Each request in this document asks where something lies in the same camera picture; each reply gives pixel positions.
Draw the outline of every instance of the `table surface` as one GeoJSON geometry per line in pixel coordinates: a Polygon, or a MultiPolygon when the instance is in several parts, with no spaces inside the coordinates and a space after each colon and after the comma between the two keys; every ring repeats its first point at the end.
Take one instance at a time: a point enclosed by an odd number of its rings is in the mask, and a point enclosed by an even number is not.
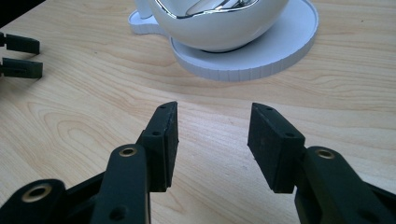
{"type": "Polygon", "coordinates": [[[106,169],[158,105],[178,101],[173,186],[151,194],[153,223],[298,223],[247,147],[253,102],[337,150],[367,182],[396,193],[396,1],[315,0],[313,48],[270,77],[218,82],[178,63],[160,35],[135,35],[132,0],[47,0],[1,31],[41,42],[39,80],[0,80],[0,203],[42,178],[68,188],[106,169]]]}

